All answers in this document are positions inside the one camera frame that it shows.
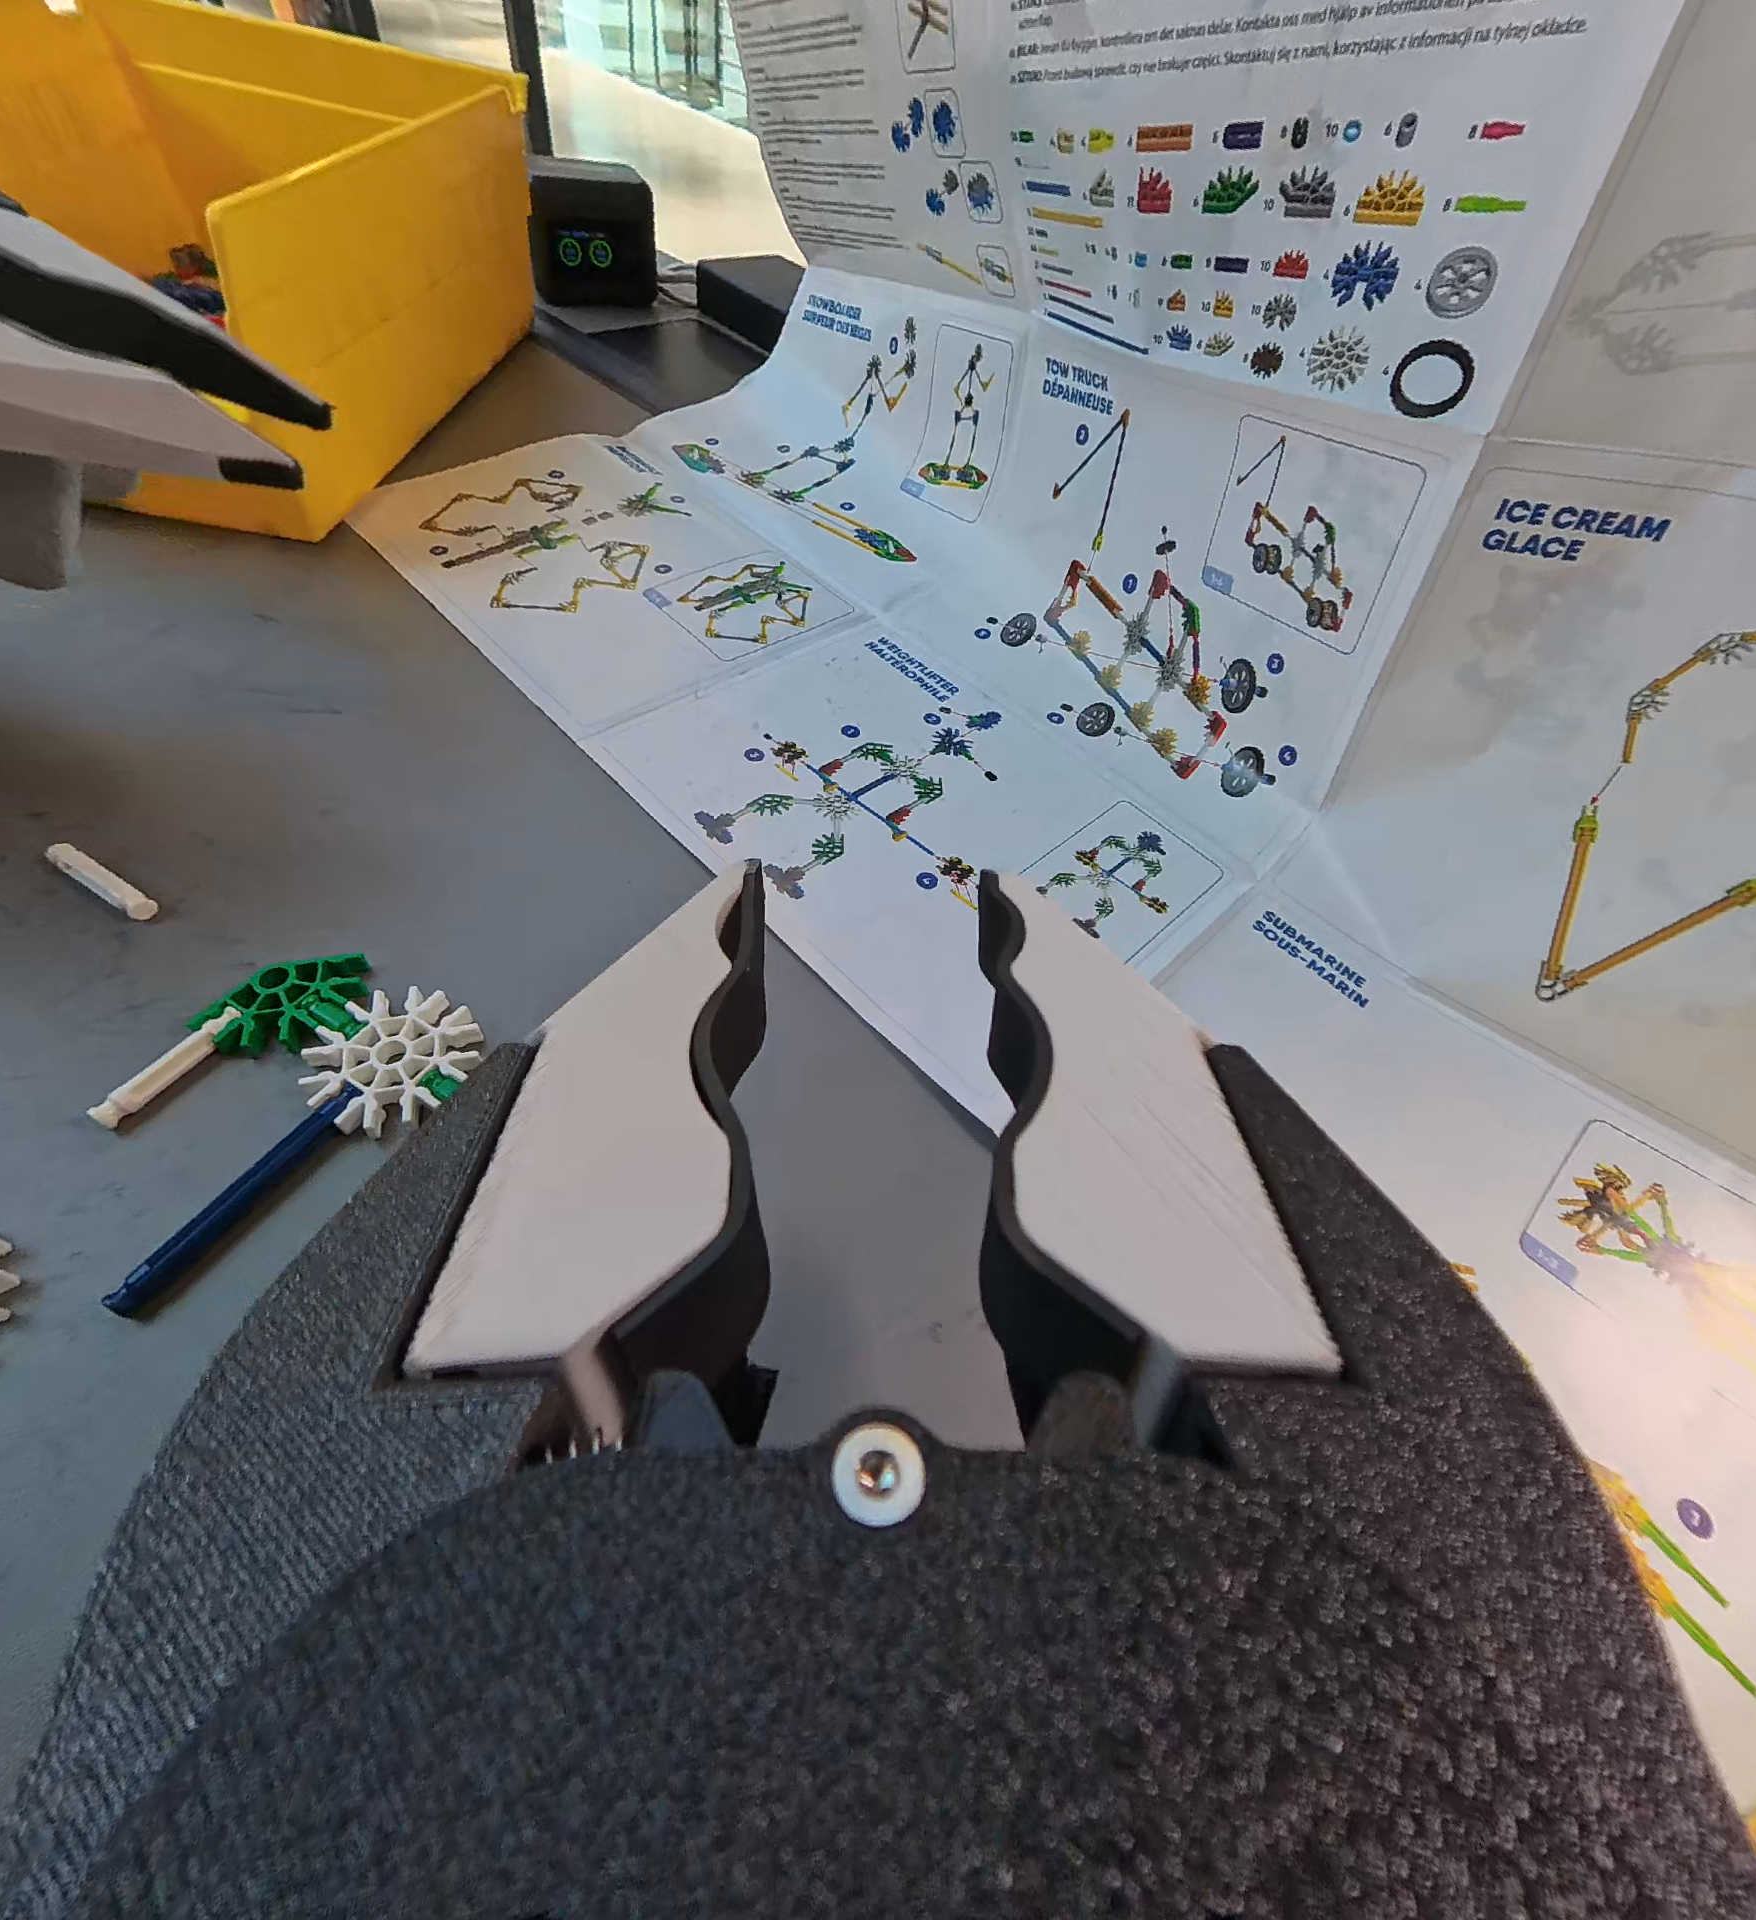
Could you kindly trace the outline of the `grey desk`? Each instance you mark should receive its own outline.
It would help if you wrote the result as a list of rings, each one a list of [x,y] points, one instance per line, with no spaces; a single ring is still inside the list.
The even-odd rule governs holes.
[[[130,921],[60,875],[139,886]],[[351,530],[97,513],[70,591],[0,588],[0,1812],[111,1526],[254,1300],[378,1168],[335,1147],[150,1322],[97,1309],[299,1116],[215,1060],[87,1107],[274,957],[362,949],[511,1040],[698,890],[698,859]]]

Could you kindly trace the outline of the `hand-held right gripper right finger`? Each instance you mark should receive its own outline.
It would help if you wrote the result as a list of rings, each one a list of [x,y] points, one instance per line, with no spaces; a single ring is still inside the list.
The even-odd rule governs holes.
[[[979,1293],[1027,1447],[1217,1454],[1203,1376],[1337,1379],[1200,1028],[1017,875],[983,877],[979,967],[1011,1099]]]

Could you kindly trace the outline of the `short white toy rod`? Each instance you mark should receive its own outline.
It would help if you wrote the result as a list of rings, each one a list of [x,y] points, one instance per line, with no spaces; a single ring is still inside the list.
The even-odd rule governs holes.
[[[115,870],[100,865],[96,856],[70,843],[49,843],[44,859],[65,877],[75,881],[84,892],[102,900],[130,921],[153,921],[161,913],[161,903],[153,900],[139,886],[122,877]]]

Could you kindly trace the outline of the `black device with green display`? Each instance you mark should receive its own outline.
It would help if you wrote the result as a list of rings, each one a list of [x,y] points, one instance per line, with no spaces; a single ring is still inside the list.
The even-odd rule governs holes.
[[[649,309],[657,298],[653,206],[620,161],[530,155],[530,269],[541,302]]]

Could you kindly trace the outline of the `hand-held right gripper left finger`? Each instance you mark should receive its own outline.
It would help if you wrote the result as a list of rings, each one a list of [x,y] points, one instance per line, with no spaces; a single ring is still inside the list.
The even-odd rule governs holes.
[[[401,1370],[555,1383],[555,1429],[622,1445],[639,1406],[751,1447],[767,1242],[732,1104],[766,1038],[766,886],[744,861],[555,1009],[459,1204]]]

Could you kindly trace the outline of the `folded paper instruction sheet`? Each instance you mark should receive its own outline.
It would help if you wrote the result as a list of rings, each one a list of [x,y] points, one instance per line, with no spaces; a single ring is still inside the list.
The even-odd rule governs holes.
[[[357,530],[1001,1126],[974,871],[1249,1046],[1756,1807],[1756,6],[739,6],[729,395]]]

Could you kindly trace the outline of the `green white toy connector assembly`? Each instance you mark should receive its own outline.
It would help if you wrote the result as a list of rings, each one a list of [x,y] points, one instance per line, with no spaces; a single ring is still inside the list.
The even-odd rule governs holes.
[[[362,956],[267,965],[201,1009],[185,1040],[89,1107],[96,1122],[115,1128],[212,1055],[256,1055],[272,1040],[313,1069],[299,1082],[309,1116],[161,1242],[100,1300],[102,1309],[119,1318],[150,1309],[333,1138],[378,1138],[387,1119],[420,1121],[480,1063],[484,1033],[466,1007],[420,989],[392,1003],[365,979]]]

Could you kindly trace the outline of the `pile of colourful toy pieces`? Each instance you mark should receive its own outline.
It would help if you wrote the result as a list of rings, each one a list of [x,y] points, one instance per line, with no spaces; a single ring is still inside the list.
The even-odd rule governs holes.
[[[180,309],[193,311],[199,319],[215,324],[219,332],[228,328],[228,301],[219,284],[219,269],[215,256],[197,247],[180,243],[170,249],[170,263],[161,275],[150,275],[146,284],[173,301]]]

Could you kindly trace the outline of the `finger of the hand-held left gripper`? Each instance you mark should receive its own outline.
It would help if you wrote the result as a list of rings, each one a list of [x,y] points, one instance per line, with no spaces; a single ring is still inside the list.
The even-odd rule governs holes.
[[[305,481],[289,455],[167,375],[0,322],[0,580],[61,588],[82,503],[123,498],[142,472]]]
[[[79,249],[0,195],[0,324],[51,346],[170,375],[189,390],[316,432],[331,407],[215,324]]]

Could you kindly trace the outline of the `black power adapter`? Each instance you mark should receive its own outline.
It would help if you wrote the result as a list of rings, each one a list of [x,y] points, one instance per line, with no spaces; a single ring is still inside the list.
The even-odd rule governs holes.
[[[696,306],[758,355],[770,355],[801,284],[785,256],[705,256],[696,263]]]

